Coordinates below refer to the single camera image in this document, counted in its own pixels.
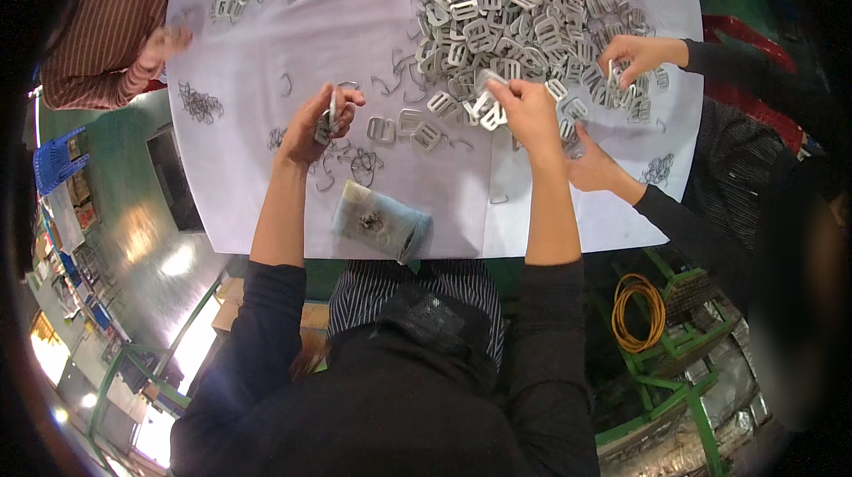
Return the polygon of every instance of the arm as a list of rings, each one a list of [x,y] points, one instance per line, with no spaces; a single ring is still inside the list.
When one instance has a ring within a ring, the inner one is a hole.
[[[357,91],[338,92],[341,129],[334,138],[346,134],[355,115],[347,99],[364,103]],[[251,245],[240,316],[186,415],[171,430],[176,475],[203,473],[243,417],[290,383],[290,366],[302,348],[305,178],[308,165],[325,151],[314,141],[314,129],[330,100],[326,84],[294,116],[276,155]]]
[[[816,83],[801,79],[766,59],[720,44],[632,35],[616,35],[603,51],[598,64],[604,74],[609,72],[610,59],[631,63],[621,76],[621,88],[663,63],[703,74],[711,80],[732,83],[792,118],[836,158],[847,157],[846,122],[831,96]]]
[[[249,261],[244,303],[231,335],[204,373],[186,414],[171,429],[175,475],[204,473],[243,417],[290,384],[290,364],[302,348],[305,282],[303,268]]]
[[[506,415],[537,474],[600,473],[583,370],[583,263],[554,101],[541,85],[488,83],[532,170],[521,314],[505,360]]]
[[[681,41],[687,47],[687,72],[703,74],[713,81],[732,83],[765,101],[772,109],[791,118],[813,135],[833,155],[848,150],[843,112],[831,95],[814,80],[721,44]]]
[[[163,26],[148,37],[136,61],[125,72],[100,76],[44,78],[44,102],[50,109],[118,109],[145,90],[163,72],[165,62],[193,40],[186,26]]]
[[[44,76],[44,103],[58,109],[119,109],[145,90],[148,80],[163,72],[165,62],[146,68],[136,60],[125,72],[100,76]]]
[[[744,314],[748,302],[746,282],[751,257],[736,240],[712,227],[700,216],[678,204],[656,186],[640,183],[624,171],[586,132],[577,135],[586,155],[566,163],[568,177],[581,191],[607,190],[648,218],[689,258],[719,280],[725,294]]]
[[[580,234],[556,122],[556,104],[543,85],[490,80],[488,90],[506,109],[509,129],[526,148],[532,171],[532,202],[526,262],[549,266],[580,258]]]

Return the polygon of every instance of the cloth rag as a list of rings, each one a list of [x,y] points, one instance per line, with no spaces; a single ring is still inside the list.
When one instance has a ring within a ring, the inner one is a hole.
[[[431,216],[346,180],[331,230],[407,264],[431,225]]]

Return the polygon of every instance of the workbench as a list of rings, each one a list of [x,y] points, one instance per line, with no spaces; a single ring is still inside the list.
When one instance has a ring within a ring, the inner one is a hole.
[[[238,21],[213,20],[211,0],[170,0],[167,23],[193,29],[189,49],[167,64],[172,118],[181,160],[197,210],[217,252],[246,254],[267,190],[273,152],[269,134],[286,127],[305,99],[325,82],[354,81],[367,97],[347,138],[377,152],[384,163],[372,189],[430,213],[432,232],[420,250],[423,258],[522,256],[527,247],[531,176],[527,155],[512,152],[509,131],[494,133],[439,121],[426,102],[446,85],[439,83],[422,101],[403,102],[420,92],[408,76],[392,95],[379,94],[371,75],[393,81],[392,52],[413,54],[409,39],[414,10],[410,0],[261,0],[245,5]],[[645,10],[657,36],[703,39],[698,0],[629,0]],[[703,78],[667,68],[671,85],[652,87],[651,123],[628,124],[621,111],[592,106],[588,92],[570,89],[591,106],[590,135],[634,177],[648,163],[674,155],[671,173],[660,188],[680,200],[692,163],[700,120]],[[292,80],[282,96],[281,76]],[[211,124],[197,122],[182,109],[178,83],[215,96],[223,109]],[[427,120],[451,139],[432,152],[408,142],[381,145],[366,136],[369,117],[396,120],[404,108],[421,109]],[[352,241],[335,237],[331,221],[349,165],[329,161],[335,184],[319,173],[308,176],[305,256],[334,259],[382,258]],[[662,244],[663,233],[610,193],[573,190],[583,252]]]

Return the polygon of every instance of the hand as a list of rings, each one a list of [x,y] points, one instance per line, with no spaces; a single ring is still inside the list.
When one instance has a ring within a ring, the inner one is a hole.
[[[287,132],[281,139],[281,148],[275,156],[276,163],[291,162],[307,167],[322,156],[325,146],[314,141],[314,133],[317,120],[331,103],[331,90],[332,85],[326,83],[293,115],[293,120],[290,121],[290,126],[287,127]],[[329,136],[332,139],[339,139],[346,135],[349,124],[355,119],[355,106],[361,107],[367,102],[360,91],[340,87],[335,87],[334,90],[337,107],[335,120],[339,122],[340,130]]]
[[[552,152],[561,156],[556,101],[547,88],[520,79],[511,80],[508,86],[488,80],[485,87],[506,109],[509,129],[527,148],[531,160]]]
[[[628,204],[636,205],[645,194],[645,185],[633,179],[592,141],[582,122],[577,121],[575,129],[585,146],[585,155],[580,159],[565,160],[565,169],[571,184],[584,193],[609,191]]]
[[[139,63],[143,68],[157,68],[174,54],[186,50],[192,41],[193,33],[186,26],[158,27],[145,41]]]
[[[603,75],[607,78],[610,59],[631,63],[621,75],[619,87],[624,89],[642,73],[652,71],[663,63],[686,67],[689,63],[689,49],[681,39],[616,35],[597,59],[597,64],[601,66]]]

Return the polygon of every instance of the person's right hand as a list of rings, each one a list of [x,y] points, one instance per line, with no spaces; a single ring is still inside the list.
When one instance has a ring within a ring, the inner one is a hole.
[[[645,194],[645,185],[633,179],[608,153],[592,141],[582,122],[577,121],[575,130],[585,146],[585,155],[580,159],[566,158],[565,160],[565,168],[571,184],[584,193],[609,191],[630,205],[636,205]]]
[[[652,71],[663,63],[686,67],[689,63],[689,49],[681,39],[616,35],[597,59],[597,64],[601,66],[603,75],[607,78],[610,59],[631,63],[621,74],[619,87],[624,89],[639,78],[640,74]]]
[[[143,68],[157,68],[174,54],[186,50],[192,41],[193,33],[186,26],[160,26],[145,41],[139,63]]]
[[[520,79],[511,80],[508,86],[490,79],[485,87],[506,109],[509,129],[530,158],[549,152],[561,155],[556,101],[547,88]]]

